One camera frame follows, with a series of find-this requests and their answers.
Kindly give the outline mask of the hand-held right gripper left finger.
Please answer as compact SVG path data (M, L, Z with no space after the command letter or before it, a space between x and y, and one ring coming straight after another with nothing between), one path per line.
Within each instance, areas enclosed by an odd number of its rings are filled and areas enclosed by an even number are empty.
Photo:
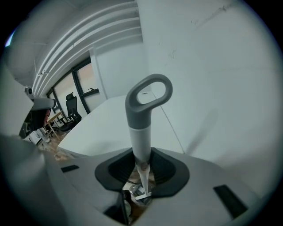
M126 226L122 189L134 170L131 149L56 161L46 155L57 200L52 226Z

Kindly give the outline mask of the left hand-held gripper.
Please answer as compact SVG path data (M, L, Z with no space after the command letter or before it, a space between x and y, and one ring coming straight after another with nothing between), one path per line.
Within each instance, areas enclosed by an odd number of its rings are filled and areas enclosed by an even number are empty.
M56 101L51 98L33 98L25 87L14 80L5 64L0 66L0 134L17 136L30 110L51 109Z

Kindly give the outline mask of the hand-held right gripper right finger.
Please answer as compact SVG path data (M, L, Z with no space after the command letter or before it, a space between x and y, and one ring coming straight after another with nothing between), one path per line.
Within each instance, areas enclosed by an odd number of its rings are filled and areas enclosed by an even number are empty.
M253 207L258 195L209 161L152 149L156 186L137 226L230 226Z

